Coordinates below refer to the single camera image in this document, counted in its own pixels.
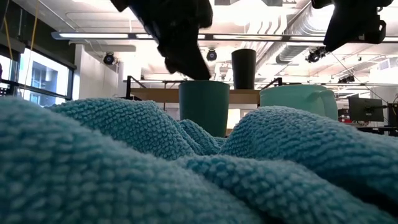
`wooden shelf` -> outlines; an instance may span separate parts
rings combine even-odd
[[[179,103],[178,89],[131,88],[130,94],[142,100],[153,100],[157,103]],[[259,90],[230,90],[230,104],[260,103]]]

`teal cup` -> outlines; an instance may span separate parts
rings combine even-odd
[[[229,85],[197,80],[179,86],[180,119],[189,119],[214,137],[225,137],[228,120]]]
[[[287,106],[338,120],[334,92],[320,85],[285,85],[262,90],[260,106]]]

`teal towel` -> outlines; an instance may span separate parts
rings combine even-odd
[[[216,139],[153,102],[0,99],[0,223],[398,223],[398,140],[268,107]]]

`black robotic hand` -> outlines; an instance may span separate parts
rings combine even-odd
[[[198,47],[200,28],[212,25],[208,0],[111,0],[118,11],[127,7],[158,43],[170,73],[181,72],[195,80],[210,79]]]
[[[335,11],[326,32],[325,51],[332,52],[348,42],[380,44],[386,37],[386,22],[378,12],[393,0],[312,0],[320,9],[331,4]]]

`black monitor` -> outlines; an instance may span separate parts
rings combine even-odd
[[[398,103],[388,104],[388,126],[398,127]]]
[[[349,97],[349,119],[383,122],[383,103],[379,99]]]

